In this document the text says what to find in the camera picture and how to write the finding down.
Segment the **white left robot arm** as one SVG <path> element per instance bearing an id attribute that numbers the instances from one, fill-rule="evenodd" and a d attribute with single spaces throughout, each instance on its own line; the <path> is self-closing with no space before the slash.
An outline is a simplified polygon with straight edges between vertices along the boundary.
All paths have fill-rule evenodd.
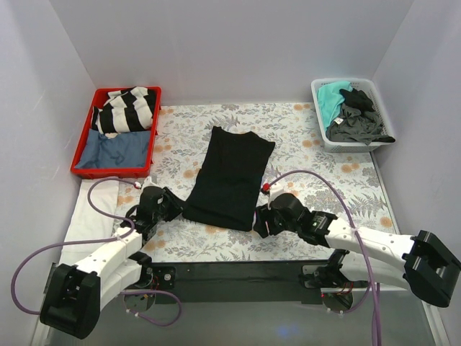
<path id="1" fill-rule="evenodd" d="M 54 269 L 40 322 L 84 339 L 97 325 L 102 309 L 124 290 L 154 298 L 164 286 L 164 275 L 155 273 L 152 259 L 141 249 L 156 234 L 158 223 L 174 220 L 183 208 L 184 201 L 169 188 L 144 188 L 139 203 L 122 218 L 114 241 L 74 265 Z"/>

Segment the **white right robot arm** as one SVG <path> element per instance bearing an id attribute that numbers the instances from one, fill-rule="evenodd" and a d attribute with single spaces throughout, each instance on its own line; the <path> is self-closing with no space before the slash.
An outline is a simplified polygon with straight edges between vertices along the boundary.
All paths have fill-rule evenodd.
<path id="1" fill-rule="evenodd" d="M 410 290 L 433 306 L 447 308 L 460 276 L 460 261 L 433 233 L 388 234 L 360 227 L 344 219 L 310 211 L 291 193 L 282 193 L 256 209 L 254 230 L 263 238 L 283 231 L 303 241 L 346 251 L 343 261 L 326 268 L 334 286 L 348 281 L 373 281 Z"/>

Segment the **black t-shirt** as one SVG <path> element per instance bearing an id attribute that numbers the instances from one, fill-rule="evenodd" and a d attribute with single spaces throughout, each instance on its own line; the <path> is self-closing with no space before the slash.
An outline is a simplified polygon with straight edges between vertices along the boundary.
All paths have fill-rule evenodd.
<path id="1" fill-rule="evenodd" d="M 205 160 L 182 213 L 188 221 L 252 230 L 262 178 L 275 142 L 253 132 L 212 129 Z"/>

